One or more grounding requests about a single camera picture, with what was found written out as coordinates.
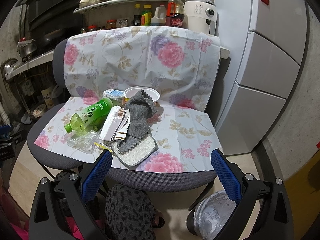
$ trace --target concrete wall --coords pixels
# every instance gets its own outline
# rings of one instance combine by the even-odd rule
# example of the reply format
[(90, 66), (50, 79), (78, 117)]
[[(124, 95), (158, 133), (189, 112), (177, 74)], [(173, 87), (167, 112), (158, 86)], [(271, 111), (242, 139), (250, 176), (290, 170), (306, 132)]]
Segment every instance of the concrete wall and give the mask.
[(320, 23), (309, 11), (309, 37), (305, 63), (290, 100), (267, 133), (263, 144), (279, 162), (284, 179), (297, 172), (316, 153), (320, 141)]
[[(19, 15), (20, 7), (13, 7), (3, 25), (0, 27), (0, 64), (9, 58), (21, 60), (17, 51), (19, 40)], [(8, 85), (2, 77), (0, 77), (0, 93), (6, 113), (17, 114), (21, 109), (19, 102), (12, 93), (12, 87)]]

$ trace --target paper cup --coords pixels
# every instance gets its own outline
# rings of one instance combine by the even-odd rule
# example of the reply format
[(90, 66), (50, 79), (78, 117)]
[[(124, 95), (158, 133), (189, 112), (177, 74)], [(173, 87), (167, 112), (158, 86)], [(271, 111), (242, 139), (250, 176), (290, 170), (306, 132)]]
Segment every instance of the paper cup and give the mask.
[(147, 88), (147, 87), (130, 87), (124, 91), (124, 98), (125, 101), (128, 101), (133, 95), (135, 95), (139, 90), (145, 91), (156, 103), (158, 99), (160, 98), (160, 94), (157, 90), (154, 90), (152, 88)]

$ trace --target wall shelf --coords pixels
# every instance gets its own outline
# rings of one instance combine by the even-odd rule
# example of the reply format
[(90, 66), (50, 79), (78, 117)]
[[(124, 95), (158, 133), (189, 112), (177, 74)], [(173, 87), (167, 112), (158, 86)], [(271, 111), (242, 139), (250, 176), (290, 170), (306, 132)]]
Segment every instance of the wall shelf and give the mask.
[(112, 4), (120, 4), (120, 3), (128, 3), (128, 2), (146, 2), (146, 1), (150, 1), (150, 2), (152, 2), (152, 1), (168, 2), (169, 0), (109, 0), (107, 2), (102, 2), (102, 3), (97, 3), (97, 4), (94, 4), (94, 5), (90, 5), (90, 6), (82, 8), (82, 9), (75, 9), (73, 11), (73, 13), (85, 13), (85, 12), (91, 11), (93, 9), (97, 9), (99, 7), (105, 7), (105, 6), (112, 5)]

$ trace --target plastic jug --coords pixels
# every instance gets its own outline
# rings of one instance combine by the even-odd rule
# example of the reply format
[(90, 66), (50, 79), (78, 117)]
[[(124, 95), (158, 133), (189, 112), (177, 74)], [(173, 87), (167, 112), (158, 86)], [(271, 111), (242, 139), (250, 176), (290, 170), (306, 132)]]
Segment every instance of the plastic jug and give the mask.
[(151, 25), (153, 26), (165, 26), (165, 17), (167, 15), (167, 9), (164, 4), (160, 4), (156, 8), (155, 16), (151, 18)]

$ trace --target green bottle cap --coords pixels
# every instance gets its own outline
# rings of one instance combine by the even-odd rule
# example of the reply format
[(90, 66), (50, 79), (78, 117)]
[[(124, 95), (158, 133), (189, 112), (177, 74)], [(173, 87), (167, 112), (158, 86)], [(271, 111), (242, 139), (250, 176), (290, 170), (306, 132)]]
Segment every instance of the green bottle cap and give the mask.
[(71, 125), (68, 123), (64, 126), (64, 128), (66, 129), (67, 133), (71, 133), (72, 132), (72, 128)]

